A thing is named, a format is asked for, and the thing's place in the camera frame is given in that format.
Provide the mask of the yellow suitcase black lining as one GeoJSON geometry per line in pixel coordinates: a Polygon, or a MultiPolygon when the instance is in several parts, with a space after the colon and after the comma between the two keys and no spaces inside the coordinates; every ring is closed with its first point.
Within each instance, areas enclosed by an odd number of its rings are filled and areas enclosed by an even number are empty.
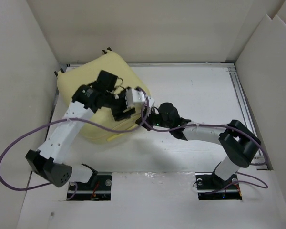
{"type": "Polygon", "coordinates": [[[66,72],[60,70],[55,75],[65,104],[83,103],[94,112],[90,121],[105,127],[84,124],[80,133],[88,141],[104,144],[140,124],[140,105],[128,102],[126,95],[135,89],[150,95],[150,90],[110,47],[102,51],[101,57],[66,72]]]}

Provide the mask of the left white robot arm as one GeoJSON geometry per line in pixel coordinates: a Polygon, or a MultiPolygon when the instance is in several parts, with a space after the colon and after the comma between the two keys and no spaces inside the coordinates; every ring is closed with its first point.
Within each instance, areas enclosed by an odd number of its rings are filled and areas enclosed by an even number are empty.
{"type": "Polygon", "coordinates": [[[64,163],[65,157],[84,123],[101,108],[109,108],[116,121],[129,119],[135,113],[135,103],[143,102],[144,93],[139,88],[127,87],[115,94],[118,76],[100,71],[96,81],[82,84],[73,94],[62,122],[37,150],[29,150],[25,156],[32,170],[56,187],[68,182],[81,183],[92,189],[97,182],[97,171],[81,164],[72,167],[64,163]]]}

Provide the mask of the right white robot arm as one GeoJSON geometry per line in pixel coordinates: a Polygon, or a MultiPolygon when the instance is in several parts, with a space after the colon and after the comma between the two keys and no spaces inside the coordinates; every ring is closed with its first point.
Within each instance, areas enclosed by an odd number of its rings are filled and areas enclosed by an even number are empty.
{"type": "Polygon", "coordinates": [[[220,145],[226,157],[209,177],[210,183],[217,188],[228,185],[240,168],[249,167],[261,145],[261,141],[238,120],[227,125],[196,124],[181,118],[172,103],[163,103],[158,108],[150,105],[142,115],[146,119],[143,127],[148,131],[167,131],[179,140],[220,145]]]}

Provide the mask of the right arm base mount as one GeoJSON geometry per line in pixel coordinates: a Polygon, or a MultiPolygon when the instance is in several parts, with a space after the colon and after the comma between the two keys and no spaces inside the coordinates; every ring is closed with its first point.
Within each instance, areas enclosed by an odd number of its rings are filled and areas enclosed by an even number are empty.
{"type": "Polygon", "coordinates": [[[223,181],[213,172],[195,172],[193,187],[196,188],[198,200],[242,200],[239,185],[231,184],[237,180],[236,174],[223,181]]]}

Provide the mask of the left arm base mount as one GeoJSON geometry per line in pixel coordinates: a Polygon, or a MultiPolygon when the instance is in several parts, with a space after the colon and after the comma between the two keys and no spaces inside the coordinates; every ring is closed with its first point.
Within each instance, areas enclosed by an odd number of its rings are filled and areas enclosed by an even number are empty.
{"type": "Polygon", "coordinates": [[[92,186],[76,182],[68,185],[67,201],[110,201],[112,172],[98,172],[92,186]]]}

